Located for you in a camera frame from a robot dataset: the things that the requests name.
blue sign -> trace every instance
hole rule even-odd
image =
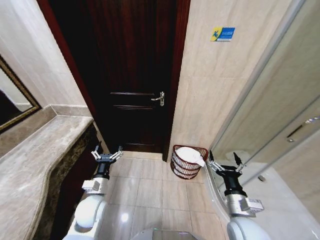
[[[235,32],[235,27],[215,27],[211,35],[212,42],[229,42]]]

wicker basket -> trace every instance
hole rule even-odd
[[[175,175],[177,175],[181,179],[193,179],[195,176],[197,176],[201,166],[198,165],[197,163],[190,163],[180,158],[176,150],[182,147],[189,147],[194,150],[197,150],[204,161],[206,161],[208,158],[208,151],[205,148],[196,147],[196,146],[184,146],[184,145],[173,146],[173,153],[172,153],[172,158],[170,163],[171,170]]]

countertop edge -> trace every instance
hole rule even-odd
[[[67,153],[72,146],[77,142],[77,140],[81,137],[81,135],[86,131],[86,129],[94,122],[92,117],[86,117],[84,116],[83,118],[91,118],[90,121],[84,126],[84,128],[79,131],[78,135],[72,140],[72,142],[65,148],[64,153]],[[41,219],[41,213],[44,210],[44,207],[46,205],[46,200],[47,200],[47,195],[49,191],[49,180],[52,171],[55,169],[55,167],[58,165],[58,163],[63,159],[65,154],[62,154],[55,162],[53,162],[45,171],[43,182],[42,182],[42,188],[41,188],[41,193],[40,193],[40,198],[37,202],[36,205],[36,210],[34,213],[34,216],[32,218],[32,221],[29,225],[29,228],[27,230],[26,235],[24,236],[24,240],[29,240],[32,239],[33,236],[36,233],[37,228],[35,226],[39,225],[39,221]]]

white towel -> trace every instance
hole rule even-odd
[[[192,164],[199,164],[201,167],[205,165],[205,161],[200,152],[191,147],[183,146],[175,150],[176,154],[184,161]]]

beige tiled floor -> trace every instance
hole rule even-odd
[[[158,228],[226,240],[204,180],[203,170],[183,180],[169,163],[120,158],[111,167],[99,239],[129,240],[144,229]]]

